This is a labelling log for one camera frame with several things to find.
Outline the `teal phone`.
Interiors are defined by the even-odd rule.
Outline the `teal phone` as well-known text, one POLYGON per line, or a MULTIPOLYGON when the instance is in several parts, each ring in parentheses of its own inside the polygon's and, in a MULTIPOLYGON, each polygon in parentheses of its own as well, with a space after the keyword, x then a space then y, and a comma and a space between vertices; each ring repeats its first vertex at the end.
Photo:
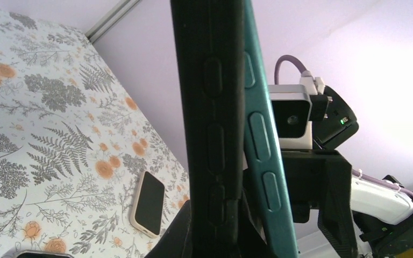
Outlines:
POLYGON ((244 2, 245 155, 267 246, 298 257, 293 216, 251 1, 244 2))

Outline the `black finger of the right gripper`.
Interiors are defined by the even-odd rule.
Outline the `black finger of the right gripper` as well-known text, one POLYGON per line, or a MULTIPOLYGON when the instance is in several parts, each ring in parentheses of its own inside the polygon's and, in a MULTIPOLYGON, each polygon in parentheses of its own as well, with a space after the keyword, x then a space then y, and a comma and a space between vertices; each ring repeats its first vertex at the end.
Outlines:
POLYGON ((327 199, 319 209, 317 226, 339 257, 358 257, 358 245, 349 206, 327 199))

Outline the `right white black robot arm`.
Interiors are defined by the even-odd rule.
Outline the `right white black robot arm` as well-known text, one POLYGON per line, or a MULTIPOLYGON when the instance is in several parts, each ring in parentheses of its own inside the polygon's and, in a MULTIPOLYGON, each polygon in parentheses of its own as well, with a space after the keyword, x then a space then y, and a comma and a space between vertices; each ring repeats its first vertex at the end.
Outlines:
POLYGON ((359 257, 359 243, 372 257, 393 257, 413 247, 413 192, 388 176, 378 180, 355 170, 337 151, 359 124, 347 103, 330 87, 302 87, 302 99, 288 113, 274 101, 290 204, 295 223, 318 211, 317 226, 340 257, 359 257))

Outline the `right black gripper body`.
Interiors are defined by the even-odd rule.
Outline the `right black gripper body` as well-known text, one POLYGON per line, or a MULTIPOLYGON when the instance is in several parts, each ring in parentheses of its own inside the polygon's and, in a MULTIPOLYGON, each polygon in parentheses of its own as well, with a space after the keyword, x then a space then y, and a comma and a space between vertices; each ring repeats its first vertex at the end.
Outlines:
POLYGON ((322 222, 352 223, 352 165, 336 150, 281 152, 295 223, 307 223, 317 209, 322 222))

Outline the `black phone case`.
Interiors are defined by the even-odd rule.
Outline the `black phone case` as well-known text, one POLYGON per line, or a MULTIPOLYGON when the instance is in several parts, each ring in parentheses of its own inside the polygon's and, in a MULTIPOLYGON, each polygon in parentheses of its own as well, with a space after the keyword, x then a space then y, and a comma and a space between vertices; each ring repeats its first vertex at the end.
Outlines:
POLYGON ((244 2, 171 1, 193 257, 235 257, 243 180, 244 2))

